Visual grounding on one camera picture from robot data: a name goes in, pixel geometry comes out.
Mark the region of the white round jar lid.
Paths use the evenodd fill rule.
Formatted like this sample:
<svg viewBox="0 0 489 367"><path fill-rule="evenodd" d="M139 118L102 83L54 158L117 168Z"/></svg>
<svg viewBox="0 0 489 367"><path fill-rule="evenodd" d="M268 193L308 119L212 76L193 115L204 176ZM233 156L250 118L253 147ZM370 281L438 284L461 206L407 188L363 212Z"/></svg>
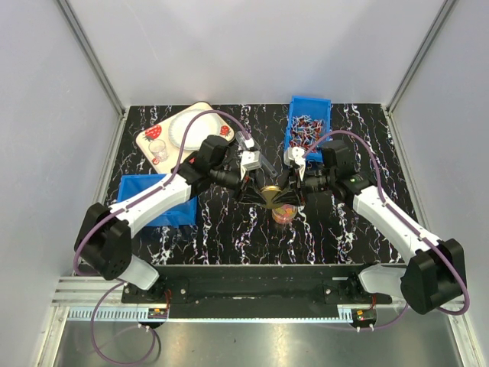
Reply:
<svg viewBox="0 0 489 367"><path fill-rule="evenodd" d="M265 209L276 209L283 206L283 203L275 202L275 199L282 193L282 190L275 185L265 186L260 189L260 195L264 199L261 206Z"/></svg>

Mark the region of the clear glass jar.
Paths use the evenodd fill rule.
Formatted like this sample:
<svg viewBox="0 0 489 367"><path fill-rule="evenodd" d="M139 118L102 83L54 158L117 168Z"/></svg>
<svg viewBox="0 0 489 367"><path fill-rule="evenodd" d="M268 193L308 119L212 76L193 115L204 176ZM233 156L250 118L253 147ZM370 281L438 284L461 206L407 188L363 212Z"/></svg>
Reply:
<svg viewBox="0 0 489 367"><path fill-rule="evenodd" d="M284 204L272 209L272 218L279 225L291 223L297 215L298 208L290 204Z"/></svg>

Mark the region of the clear plastic scoop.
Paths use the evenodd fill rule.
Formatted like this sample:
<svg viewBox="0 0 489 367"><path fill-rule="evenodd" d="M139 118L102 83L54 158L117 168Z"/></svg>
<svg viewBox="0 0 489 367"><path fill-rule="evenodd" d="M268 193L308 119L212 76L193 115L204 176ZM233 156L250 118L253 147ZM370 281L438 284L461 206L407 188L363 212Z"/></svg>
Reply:
<svg viewBox="0 0 489 367"><path fill-rule="evenodd" d="M245 139L249 139L249 138L246 138L245 137L245 134L244 132L242 131L239 131L235 134L235 139L236 141L238 142L238 145L239 147L242 149L243 151L243 147L241 146L241 143L245 140ZM261 169L264 170L264 173L270 177L270 178L275 178L278 176L278 173L277 171L275 170L274 166L271 164L271 162L269 162L268 159L266 159L266 157L262 154L262 158L263 158L263 161L262 161L262 166L261 166Z"/></svg>

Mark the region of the blue bin of star candies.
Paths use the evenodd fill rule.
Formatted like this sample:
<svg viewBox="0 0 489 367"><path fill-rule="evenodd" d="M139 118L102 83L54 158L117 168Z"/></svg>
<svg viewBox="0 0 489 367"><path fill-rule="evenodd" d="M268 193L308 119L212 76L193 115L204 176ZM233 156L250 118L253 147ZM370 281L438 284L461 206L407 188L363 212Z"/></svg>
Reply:
<svg viewBox="0 0 489 367"><path fill-rule="evenodd" d="M123 176L111 211L123 209L118 218L127 220L133 232L144 227L194 226L197 199L190 196L190 186L180 176L164 187L169 177L168 174Z"/></svg>

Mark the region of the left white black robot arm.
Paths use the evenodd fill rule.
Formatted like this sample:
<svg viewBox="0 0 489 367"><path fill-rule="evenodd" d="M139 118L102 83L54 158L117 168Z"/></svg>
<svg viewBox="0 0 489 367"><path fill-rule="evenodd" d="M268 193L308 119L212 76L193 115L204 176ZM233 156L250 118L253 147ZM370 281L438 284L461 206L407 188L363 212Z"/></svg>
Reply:
<svg viewBox="0 0 489 367"><path fill-rule="evenodd" d="M178 159L170 174L146 190L112 206L91 205L76 240L74 271L81 274L79 263L85 261L105 280L133 284L147 302L158 302L164 296L165 284L156 268L133 254L132 239L149 222L212 184L240 190L250 183L248 174L261 166L261 154L254 139L244 140L243 145L238 173L222 169L228 141L210 135L198 151Z"/></svg>

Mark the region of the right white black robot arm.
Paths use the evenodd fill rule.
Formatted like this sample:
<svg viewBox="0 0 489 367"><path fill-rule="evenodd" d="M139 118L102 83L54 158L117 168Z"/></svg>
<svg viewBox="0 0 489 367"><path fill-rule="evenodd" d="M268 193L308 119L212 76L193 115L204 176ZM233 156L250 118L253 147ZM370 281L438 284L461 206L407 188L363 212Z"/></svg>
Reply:
<svg viewBox="0 0 489 367"><path fill-rule="evenodd" d="M341 140L326 141L319 147L323 166L317 174L306 174L305 150L288 148L283 161L289 175L278 203L300 206L315 193L330 191L334 198L365 218L401 255L403 268L367 265L356 279L347 283L347 294L364 303L373 294L402 297L419 314L444 310L449 301L462 296L470 304L465 274L465 255L459 242L441 240L402 211L379 180L357 171L354 156Z"/></svg>

